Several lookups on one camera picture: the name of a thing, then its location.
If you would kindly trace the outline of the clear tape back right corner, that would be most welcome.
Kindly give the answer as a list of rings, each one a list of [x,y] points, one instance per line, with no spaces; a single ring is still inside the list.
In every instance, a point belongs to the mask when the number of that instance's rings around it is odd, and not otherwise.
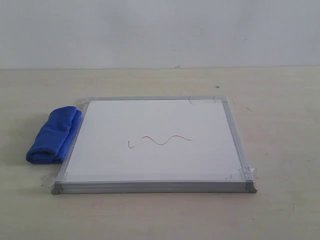
[[[228,99],[225,96],[190,96],[189,103],[195,104],[223,104],[227,103]]]

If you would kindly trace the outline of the clear tape back left corner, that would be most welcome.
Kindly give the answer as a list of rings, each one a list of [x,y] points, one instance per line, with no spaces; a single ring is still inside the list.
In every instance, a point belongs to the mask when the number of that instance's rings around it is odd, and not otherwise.
[[[76,105],[84,105],[90,103],[91,99],[90,98],[79,98],[76,100],[75,104]]]

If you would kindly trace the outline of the clear tape corner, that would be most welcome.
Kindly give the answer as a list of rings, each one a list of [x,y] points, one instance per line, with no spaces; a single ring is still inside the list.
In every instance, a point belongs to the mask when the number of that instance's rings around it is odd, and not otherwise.
[[[257,178],[257,169],[254,167],[239,168],[237,173],[232,173],[224,178],[225,181],[247,182],[255,181]]]
[[[75,104],[76,105],[84,105],[90,103],[91,99],[90,98],[79,98],[76,100]]]
[[[66,180],[67,172],[50,173],[41,177],[41,187],[51,188]]]
[[[225,96],[190,96],[189,103],[195,104],[223,104],[227,103],[228,99]]]

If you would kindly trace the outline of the clear tape front right corner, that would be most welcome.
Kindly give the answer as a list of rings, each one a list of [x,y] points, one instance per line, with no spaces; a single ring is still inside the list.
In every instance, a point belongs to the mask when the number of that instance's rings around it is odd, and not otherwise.
[[[224,178],[225,181],[247,182],[255,181],[257,178],[257,169],[254,167],[239,168],[237,173],[232,173]]]

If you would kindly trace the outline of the clear tape front left corner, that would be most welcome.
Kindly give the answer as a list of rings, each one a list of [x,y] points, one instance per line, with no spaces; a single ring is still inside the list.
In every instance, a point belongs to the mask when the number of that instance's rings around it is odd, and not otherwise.
[[[51,188],[66,180],[67,172],[50,173],[41,177],[41,187]]]

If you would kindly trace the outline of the blue cloth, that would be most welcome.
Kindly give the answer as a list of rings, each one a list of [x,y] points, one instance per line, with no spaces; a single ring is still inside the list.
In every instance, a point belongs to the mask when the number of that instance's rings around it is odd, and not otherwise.
[[[26,161],[39,165],[62,163],[77,133],[81,119],[82,112],[75,106],[53,110],[28,150]]]

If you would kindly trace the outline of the white board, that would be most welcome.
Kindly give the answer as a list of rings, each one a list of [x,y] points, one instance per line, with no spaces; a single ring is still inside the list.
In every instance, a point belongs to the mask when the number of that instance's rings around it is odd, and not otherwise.
[[[89,97],[51,192],[255,194],[255,181],[225,181],[250,168],[228,100],[189,97]]]

